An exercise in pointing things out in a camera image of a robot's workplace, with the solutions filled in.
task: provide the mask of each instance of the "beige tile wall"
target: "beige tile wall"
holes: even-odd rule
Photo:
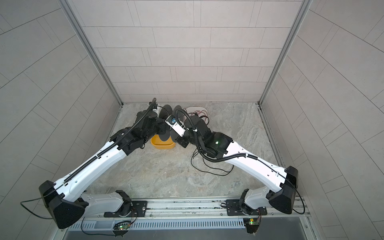
[[[69,2],[127,103],[258,101],[301,4]]]
[[[322,239],[384,237],[384,2],[314,0],[262,108]]]
[[[53,220],[20,202],[94,154],[119,104],[56,0],[0,1],[0,43],[1,238],[41,240]]]

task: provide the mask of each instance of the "yellow container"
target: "yellow container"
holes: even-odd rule
[[[171,149],[176,146],[176,143],[172,141],[171,137],[167,141],[161,141],[159,135],[155,135],[151,138],[151,143],[157,149]]]

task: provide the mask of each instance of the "marble floor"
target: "marble floor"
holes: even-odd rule
[[[178,103],[169,103],[172,107]],[[222,132],[248,151],[277,164],[255,103],[180,103],[181,107],[207,109],[212,131]],[[126,104],[117,119],[113,132],[131,126],[136,113],[147,104]],[[227,176],[199,172],[190,164],[195,146],[183,148],[176,144],[173,149],[158,150],[148,142],[144,149],[136,149],[129,156],[109,168],[88,188],[91,194],[104,194],[124,190],[131,198],[146,197],[206,197],[239,196],[244,189],[264,186],[243,170],[234,167]],[[209,169],[201,156],[193,159],[199,169],[222,174]],[[232,165],[210,163],[212,167],[229,170]]]

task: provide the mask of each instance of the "yellow bowl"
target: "yellow bowl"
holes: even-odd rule
[[[176,146],[176,143],[172,141],[171,137],[167,141],[161,141],[159,135],[155,135],[151,138],[151,143],[157,149],[171,149]]]

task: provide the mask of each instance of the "tiled wall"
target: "tiled wall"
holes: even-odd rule
[[[322,239],[384,237],[383,16],[314,0],[262,105]]]
[[[300,1],[69,0],[123,102],[258,101]]]
[[[118,109],[56,0],[0,1],[2,239],[44,237],[53,221],[20,201],[97,151]],[[26,206],[50,216],[41,201]]]

